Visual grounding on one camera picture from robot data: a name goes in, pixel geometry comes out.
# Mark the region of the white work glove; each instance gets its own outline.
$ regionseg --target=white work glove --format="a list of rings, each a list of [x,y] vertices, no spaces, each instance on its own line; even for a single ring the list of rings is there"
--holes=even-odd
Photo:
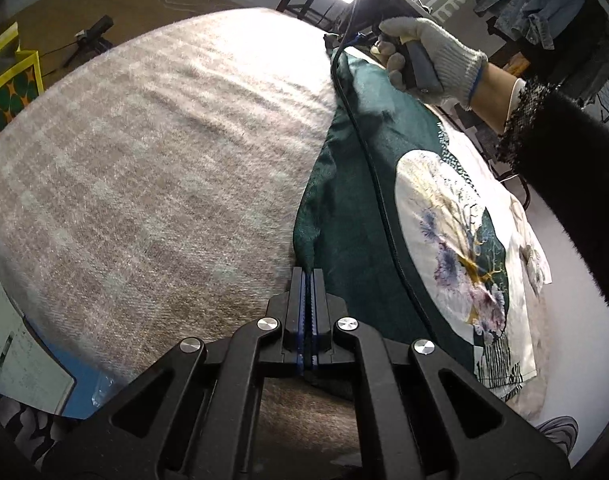
[[[426,18],[390,18],[380,24],[380,30],[388,36],[403,38],[405,41],[420,40],[431,58],[444,91],[422,93],[418,89],[406,88],[401,73],[405,57],[395,51],[392,43],[381,37],[372,47],[372,53],[387,66],[389,81],[395,88],[407,91],[427,104],[441,105],[448,99],[455,98],[465,110],[471,108],[473,91],[488,62],[484,52],[464,46],[440,25]]]

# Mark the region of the black fuzzy fabric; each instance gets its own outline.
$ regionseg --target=black fuzzy fabric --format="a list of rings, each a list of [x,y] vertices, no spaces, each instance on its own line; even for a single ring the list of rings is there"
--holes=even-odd
[[[609,304],[609,129],[529,82],[499,150],[552,209]]]

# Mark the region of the green polka dot pattern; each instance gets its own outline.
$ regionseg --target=green polka dot pattern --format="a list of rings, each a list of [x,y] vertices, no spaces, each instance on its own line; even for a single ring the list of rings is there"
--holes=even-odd
[[[30,66],[0,87],[0,132],[35,98],[38,85]]]

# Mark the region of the bed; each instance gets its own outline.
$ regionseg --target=bed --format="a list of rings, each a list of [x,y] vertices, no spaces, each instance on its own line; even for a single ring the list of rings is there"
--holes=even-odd
[[[230,336],[284,291],[300,200],[336,111],[322,32],[270,10],[210,14],[118,46],[0,136],[1,282],[49,341],[123,380],[181,338]],[[464,134],[448,134],[477,164]],[[530,418],[546,393],[547,324],[520,262],[512,280],[537,373],[510,402]],[[281,449],[273,463],[294,471],[289,453],[322,453],[334,470],[358,450],[352,406],[299,381],[265,385],[260,426]]]

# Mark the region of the yellow framed picture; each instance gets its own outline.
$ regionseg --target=yellow framed picture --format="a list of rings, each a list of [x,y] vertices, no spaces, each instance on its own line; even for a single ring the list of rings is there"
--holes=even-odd
[[[37,50],[21,50],[18,23],[0,35],[0,132],[44,92]]]

